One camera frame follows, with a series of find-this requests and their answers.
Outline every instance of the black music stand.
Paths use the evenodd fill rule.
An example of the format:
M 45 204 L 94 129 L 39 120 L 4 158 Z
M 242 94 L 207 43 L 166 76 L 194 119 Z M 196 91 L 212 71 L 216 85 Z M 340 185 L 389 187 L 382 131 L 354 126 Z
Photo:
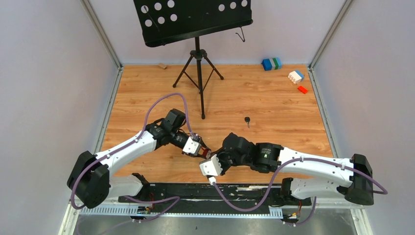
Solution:
M 173 87 L 176 87 L 183 73 L 186 74 L 199 90 L 202 119 L 205 119 L 203 91 L 213 71 L 222 80 L 223 76 L 208 59 L 206 51 L 200 49 L 199 36 L 252 24 L 251 0 L 134 0 L 134 5 L 148 47 L 195 38 L 196 50 L 190 52 L 190 58 Z M 196 58 L 198 84 L 185 72 L 193 58 Z M 202 58 L 212 66 L 204 86 Z

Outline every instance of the wood surface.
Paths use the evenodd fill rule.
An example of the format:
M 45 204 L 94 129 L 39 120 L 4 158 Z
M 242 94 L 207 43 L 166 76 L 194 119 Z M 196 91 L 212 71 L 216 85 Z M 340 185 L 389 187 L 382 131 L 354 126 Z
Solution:
M 142 129 L 144 117 L 150 106 L 160 97 L 173 92 L 182 93 L 187 99 L 189 121 L 193 132 L 203 137 L 205 143 L 216 150 L 230 133 L 256 142 L 281 144 L 299 152 L 332 157 L 319 108 L 304 65 L 284 65 L 280 70 L 264 71 L 261 65 L 217 65 L 224 76 L 215 73 L 205 89 L 206 119 L 201 119 L 198 89 L 183 75 L 176 88 L 172 85 L 183 65 L 163 70 L 153 66 L 126 66 L 115 98 L 102 149 L 111 148 Z M 210 66 L 202 66 L 204 82 Z M 297 90 L 288 79 L 288 73 L 300 70 L 305 79 L 300 83 L 307 94 Z M 197 81 L 196 66 L 187 73 Z M 169 110 L 184 111 L 179 96 L 160 102 L 152 111 L 149 122 L 164 118 Z M 244 117 L 251 118 L 250 128 Z M 140 173 L 149 182 L 208 182 L 199 169 L 201 158 L 181 154 L 169 144 L 132 161 L 116 176 Z M 285 177 L 298 174 L 279 174 L 276 183 Z M 247 166 L 232 167 L 219 183 L 267 183 L 271 174 L 261 174 Z

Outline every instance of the white backdrop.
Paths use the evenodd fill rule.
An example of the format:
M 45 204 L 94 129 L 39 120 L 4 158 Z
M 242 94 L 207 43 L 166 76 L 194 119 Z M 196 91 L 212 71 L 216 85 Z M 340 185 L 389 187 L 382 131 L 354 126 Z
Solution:
M 340 158 L 361 153 L 389 194 L 375 235 L 414 234 L 415 1 L 357 0 L 316 66 Z
M 0 1 L 0 234 L 55 235 L 117 69 L 79 0 Z
M 133 0 L 90 2 L 123 64 L 184 64 L 194 49 L 193 39 L 147 47 Z M 216 64 L 258 64 L 271 57 L 280 57 L 287 64 L 310 63 L 343 2 L 253 0 L 254 23 L 243 27 L 245 43 L 235 34 L 240 33 L 237 28 L 202 36 L 201 48 Z

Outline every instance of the wire hook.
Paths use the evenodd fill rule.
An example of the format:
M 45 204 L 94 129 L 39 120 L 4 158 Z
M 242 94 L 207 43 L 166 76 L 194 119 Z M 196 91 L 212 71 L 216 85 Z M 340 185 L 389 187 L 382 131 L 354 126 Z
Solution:
M 239 35 L 239 33 L 235 33 L 235 34 L 237 34 L 239 36 L 239 38 L 242 40 L 242 42 L 245 42 L 244 30 L 242 30 L 242 27 L 240 27 L 240 28 L 241 28 L 241 31 L 242 31 L 242 37 L 244 37 L 244 38 L 242 38 L 241 35 Z

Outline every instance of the red block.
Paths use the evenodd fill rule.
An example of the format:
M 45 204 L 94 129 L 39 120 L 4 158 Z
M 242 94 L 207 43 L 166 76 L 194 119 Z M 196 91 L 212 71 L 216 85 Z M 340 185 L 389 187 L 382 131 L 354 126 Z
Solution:
M 302 92 L 303 94 L 305 94 L 305 93 L 307 93 L 307 92 L 308 92 L 308 90 L 307 90 L 306 88 L 304 88 L 303 86 L 299 86 L 299 87 L 298 87 L 298 90 L 299 90 L 300 92 Z

